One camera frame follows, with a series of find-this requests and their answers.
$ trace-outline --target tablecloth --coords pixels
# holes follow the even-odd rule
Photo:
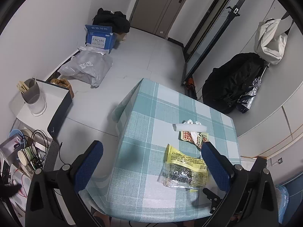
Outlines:
[[[228,116],[149,79],[142,79],[113,112],[119,146],[110,175],[92,177],[81,197],[115,218],[138,222],[176,222],[209,216],[211,202],[202,191],[173,189],[159,182],[167,144],[201,157],[181,141],[172,124],[185,120],[207,126],[209,141],[232,164],[240,164],[234,124]],[[209,186],[214,190],[210,176]]]

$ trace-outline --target gray plastic bag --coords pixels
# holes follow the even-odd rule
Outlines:
[[[100,48],[81,46],[78,49],[80,53],[62,65],[58,72],[98,87],[112,66],[112,58]]]

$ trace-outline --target floor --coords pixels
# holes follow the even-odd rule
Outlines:
[[[111,113],[129,91],[142,78],[149,78],[184,94],[184,87],[180,84],[185,62],[180,46],[131,28],[126,41],[113,49],[110,56],[113,66],[98,88],[69,79],[75,97],[58,135],[58,141],[62,142],[60,155],[65,163],[72,163],[94,140],[101,141],[106,156],[102,157],[98,167],[104,174],[111,171],[118,146],[116,123],[112,121]],[[57,158],[55,169],[62,165]],[[58,200],[68,223],[73,224],[60,196]],[[131,222],[131,225],[143,227],[146,223]],[[113,219],[111,226],[129,225],[128,221]],[[176,225],[164,223],[157,226]]]

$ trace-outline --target white roll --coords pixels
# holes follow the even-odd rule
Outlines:
[[[194,131],[194,132],[206,132],[207,127],[204,125],[197,125],[197,124],[174,124],[173,125],[175,131]]]

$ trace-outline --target checkered tablecloth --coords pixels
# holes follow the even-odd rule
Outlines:
[[[197,147],[179,139],[172,124],[185,120],[207,126],[209,141],[232,164],[240,164],[231,118],[149,79],[140,81],[113,112],[119,147],[112,173],[92,177],[82,199],[115,218],[138,222],[175,222],[209,216],[211,202],[202,191],[173,189],[158,181],[167,144],[201,157]],[[208,188],[216,187],[210,176]]]

